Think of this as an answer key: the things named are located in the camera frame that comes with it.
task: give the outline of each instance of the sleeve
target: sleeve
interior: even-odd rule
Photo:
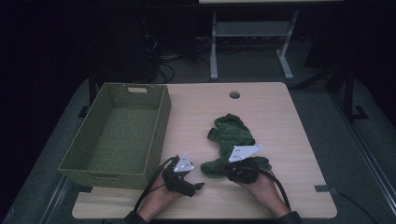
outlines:
[[[279,217],[276,219],[276,224],[297,224],[297,223],[303,223],[303,220],[300,218],[300,215],[297,212],[291,212],[283,217]]]
[[[148,224],[139,214],[134,211],[130,212],[119,224]]]

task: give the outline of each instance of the crumpled green fabric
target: crumpled green fabric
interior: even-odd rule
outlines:
[[[215,119],[216,128],[212,128],[207,138],[218,142],[220,146],[219,158],[214,161],[207,161],[201,164],[201,172],[210,178],[223,177],[222,173],[228,159],[233,153],[234,146],[253,146],[256,144],[250,130],[244,122],[233,114],[227,114],[225,117]],[[271,170],[271,165],[265,157],[253,157],[259,167]]]

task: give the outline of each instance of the wooden table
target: wooden table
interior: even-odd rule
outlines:
[[[162,162],[187,153],[195,169],[185,179],[205,182],[192,197],[176,201],[158,218],[269,218],[271,214],[245,190],[226,177],[210,179],[199,169],[219,157],[219,145],[208,140],[213,121],[234,114],[250,129],[288,194],[292,210],[302,217],[335,217],[329,192],[316,192],[325,185],[304,127],[283,83],[207,83],[168,85],[172,109],[163,145]],[[239,99],[230,97],[240,93]],[[93,188],[78,195],[76,218],[119,218],[133,208],[141,190]]]

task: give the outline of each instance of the green wicker basket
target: green wicker basket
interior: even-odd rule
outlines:
[[[170,109],[165,85],[105,83],[59,171],[83,186],[143,189],[160,165]]]

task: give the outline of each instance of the floor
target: floor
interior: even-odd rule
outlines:
[[[294,41],[290,44],[287,59],[293,80],[283,77],[275,49],[279,40],[266,46],[240,50],[224,50],[218,56],[219,79],[216,82],[284,82],[294,86],[320,72],[304,67],[310,42]],[[175,55],[168,52],[166,56]],[[209,53],[203,51],[192,60],[177,58],[163,61],[163,75],[173,83],[202,83],[210,81]],[[396,223],[395,211],[389,206],[389,198],[376,178],[375,168],[364,156],[369,148],[375,161],[396,186],[396,130],[378,109],[370,92],[355,82],[354,104],[361,105],[369,119],[349,122],[341,108],[342,91],[330,94],[325,91],[325,77],[303,89],[290,91],[306,134],[318,159],[323,176],[330,187],[338,189],[361,205],[377,223]],[[152,83],[163,83],[158,75]],[[116,223],[117,220],[77,220],[71,211],[79,191],[88,190],[64,178],[57,172],[64,153],[68,149],[83,118],[78,114],[89,103],[88,82],[81,84],[71,99],[63,116],[54,129],[41,156],[30,173],[19,196],[11,207],[5,224],[22,223]],[[332,219],[305,219],[304,223],[374,223],[359,207],[341,194],[332,195],[338,214]],[[199,221],[197,223],[225,223],[230,221]]]

